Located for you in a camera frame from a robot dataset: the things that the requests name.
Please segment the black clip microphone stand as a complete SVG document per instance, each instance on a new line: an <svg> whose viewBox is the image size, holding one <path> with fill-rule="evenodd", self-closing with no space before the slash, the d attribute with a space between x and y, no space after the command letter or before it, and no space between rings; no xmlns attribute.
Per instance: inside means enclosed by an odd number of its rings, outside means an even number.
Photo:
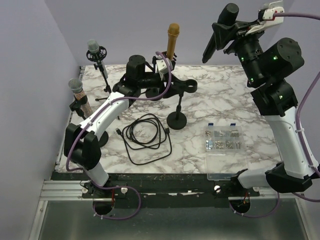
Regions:
<svg viewBox="0 0 320 240"><path fill-rule="evenodd" d="M198 82L194 79L188 79L187 82L187 88L183 91L181 91L179 94L178 104L176 106L176 110L171 112L167 119L167 125L173 129L173 130L181 130L183 129L187 124L187 117L185 114L181 112L182 109L182 98L184 96L184 93L195 93L198 89Z"/></svg>

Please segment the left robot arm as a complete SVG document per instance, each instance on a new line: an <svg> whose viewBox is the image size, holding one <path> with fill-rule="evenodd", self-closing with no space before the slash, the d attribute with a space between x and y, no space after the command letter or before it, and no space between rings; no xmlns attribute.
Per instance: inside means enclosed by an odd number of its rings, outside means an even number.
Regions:
<svg viewBox="0 0 320 240"><path fill-rule="evenodd" d="M161 52L154 57L150 71L146 71L146 66L148 63L143 56L130 56L125 74L113 86L106 101L81 123L70 123L65 130L63 151L67 162L73 162L86 173L95 183L93 191L101 198L110 194L111 185L107 182L109 174L100 163L99 141L111 123L135 101L158 101L175 95L182 97L198 88L196 80L180 80L174 76L174 59Z"/></svg>

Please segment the gold microphone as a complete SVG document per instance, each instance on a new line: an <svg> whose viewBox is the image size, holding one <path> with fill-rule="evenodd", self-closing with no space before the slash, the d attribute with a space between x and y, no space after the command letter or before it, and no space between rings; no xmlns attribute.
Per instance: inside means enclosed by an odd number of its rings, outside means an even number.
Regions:
<svg viewBox="0 0 320 240"><path fill-rule="evenodd" d="M174 58L176 42L179 34L180 34L180 25L178 23L171 23L167 30L168 41L167 41L167 49L166 49L166 56L171 61Z"/></svg>

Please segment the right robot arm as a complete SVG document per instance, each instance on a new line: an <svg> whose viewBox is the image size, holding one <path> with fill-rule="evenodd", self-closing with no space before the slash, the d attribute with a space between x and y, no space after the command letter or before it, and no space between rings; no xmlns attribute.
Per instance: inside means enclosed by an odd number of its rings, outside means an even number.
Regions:
<svg viewBox="0 0 320 240"><path fill-rule="evenodd" d="M214 23L212 28L216 49L235 54L241 62L253 101L271 127L280 155L280 162L271 169L239 171L230 191L241 196L253 187L270 187L279 193L307 190L320 176L320 164L296 118L299 103L294 89L286 82L305 63L298 42L284 37L262 50L259 39L264 32L254 32L252 23Z"/></svg>

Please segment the black microphone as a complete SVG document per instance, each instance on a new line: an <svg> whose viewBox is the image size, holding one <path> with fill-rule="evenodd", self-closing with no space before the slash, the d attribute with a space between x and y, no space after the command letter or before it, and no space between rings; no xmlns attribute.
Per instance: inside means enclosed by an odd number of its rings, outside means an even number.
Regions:
<svg viewBox="0 0 320 240"><path fill-rule="evenodd" d="M202 55L202 63L207 63L216 50L223 49L228 43L228 34L239 13L235 3L228 3L220 13L217 22L212 24L213 34Z"/></svg>

